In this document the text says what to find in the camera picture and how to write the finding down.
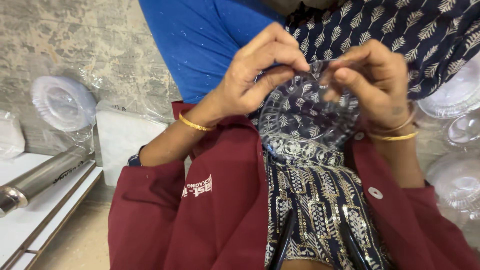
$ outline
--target bracelet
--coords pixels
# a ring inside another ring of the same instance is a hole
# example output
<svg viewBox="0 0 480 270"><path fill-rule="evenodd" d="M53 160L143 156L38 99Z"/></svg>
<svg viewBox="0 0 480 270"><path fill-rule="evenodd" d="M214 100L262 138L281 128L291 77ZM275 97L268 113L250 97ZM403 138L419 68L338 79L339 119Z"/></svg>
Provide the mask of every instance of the bracelet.
<svg viewBox="0 0 480 270"><path fill-rule="evenodd" d="M368 133L368 136L372 139L377 139L377 140L383 140L383 141L402 141L402 140L408 140L413 137L415 137L419 132L415 131L414 133L410 133L405 136L398 136L398 137L383 137L375 134Z"/></svg>
<svg viewBox="0 0 480 270"><path fill-rule="evenodd" d="M179 119L180 121L184 122L187 126L189 127L192 127L194 129L198 129L198 130L201 130L201 131L212 131L216 128L216 126L213 126L213 127L204 127L204 126L200 126L200 125L197 125L197 124L194 124L190 121L188 121L187 119L185 119L185 117L183 117L183 115L181 114L181 112L179 112Z"/></svg>
<svg viewBox="0 0 480 270"><path fill-rule="evenodd" d="M413 121L413 118L415 118L415 114L417 113L417 106L415 106L412 102L409 102L408 105L410 107L411 113L410 113L410 116L408 117L408 119L405 121L405 123L401 124L400 126L398 126L396 128L393 128L393 129L387 129L387 130L375 129L374 131L376 133L391 133L393 131L397 131L397 130L401 129L402 127L410 124Z"/></svg>

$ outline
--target metal pipe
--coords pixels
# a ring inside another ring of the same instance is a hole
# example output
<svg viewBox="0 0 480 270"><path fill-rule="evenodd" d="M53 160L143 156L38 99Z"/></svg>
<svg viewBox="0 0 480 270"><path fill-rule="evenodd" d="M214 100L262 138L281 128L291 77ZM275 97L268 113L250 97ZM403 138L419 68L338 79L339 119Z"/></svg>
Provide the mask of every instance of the metal pipe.
<svg viewBox="0 0 480 270"><path fill-rule="evenodd" d="M26 207L46 189L92 160L88 147L72 146L28 172L0 186L0 218Z"/></svg>

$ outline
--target transparent plastic tray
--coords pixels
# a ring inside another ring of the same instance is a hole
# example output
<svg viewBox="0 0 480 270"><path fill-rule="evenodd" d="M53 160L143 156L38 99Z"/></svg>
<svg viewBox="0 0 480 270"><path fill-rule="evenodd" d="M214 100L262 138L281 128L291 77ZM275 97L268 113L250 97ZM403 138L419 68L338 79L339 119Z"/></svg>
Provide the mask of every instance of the transparent plastic tray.
<svg viewBox="0 0 480 270"><path fill-rule="evenodd" d="M343 89L338 103L323 100L328 86L318 81L330 63L318 61L310 65L309 72L296 72L268 97L258 127L264 147L274 157L309 159L319 152L338 150L354 133L360 113L357 98ZM365 74L355 63L343 66Z"/></svg>
<svg viewBox="0 0 480 270"><path fill-rule="evenodd" d="M418 101L435 118L455 118L480 108L480 53L435 93Z"/></svg>
<svg viewBox="0 0 480 270"><path fill-rule="evenodd" d="M447 154L430 167L427 181L435 186L440 205L480 219L480 151Z"/></svg>
<svg viewBox="0 0 480 270"><path fill-rule="evenodd" d="M444 138L455 147L480 148L480 110L450 120L444 126Z"/></svg>

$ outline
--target clear plastic lid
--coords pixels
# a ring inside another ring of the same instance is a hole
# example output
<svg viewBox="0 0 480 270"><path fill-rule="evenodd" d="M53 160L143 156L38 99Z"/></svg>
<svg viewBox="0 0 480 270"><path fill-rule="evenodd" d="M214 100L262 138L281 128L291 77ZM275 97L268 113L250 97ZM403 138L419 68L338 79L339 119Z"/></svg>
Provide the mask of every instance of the clear plastic lid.
<svg viewBox="0 0 480 270"><path fill-rule="evenodd" d="M296 72L268 97L258 127L264 147L274 157L309 159L319 152L338 150L354 133L360 113L357 98L342 89L338 103L323 100L328 86L319 80L330 63L318 61L310 65L309 72ZM342 64L366 74L355 63Z"/></svg>

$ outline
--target gold bangle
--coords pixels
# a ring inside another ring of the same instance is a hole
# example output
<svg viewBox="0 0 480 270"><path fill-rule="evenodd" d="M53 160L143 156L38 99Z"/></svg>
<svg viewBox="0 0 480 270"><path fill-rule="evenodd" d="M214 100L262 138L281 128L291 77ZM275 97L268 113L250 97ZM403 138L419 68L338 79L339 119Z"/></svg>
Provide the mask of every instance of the gold bangle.
<svg viewBox="0 0 480 270"><path fill-rule="evenodd" d="M418 133L419 133L418 131L415 131L414 133L410 133L408 135L398 136L398 137L383 137L383 136L368 133L368 136L370 138L377 139L377 140L383 140L383 141L402 141L402 140L411 139L411 138L415 137Z"/></svg>
<svg viewBox="0 0 480 270"><path fill-rule="evenodd" d="M179 112L179 119L180 119L180 121L184 122L187 126L192 127L194 129L201 130L201 131L212 131L216 128L216 126L214 126L214 127L204 127L204 126L194 124L194 123L188 121L187 119L185 119L185 117L183 117L181 112Z"/></svg>

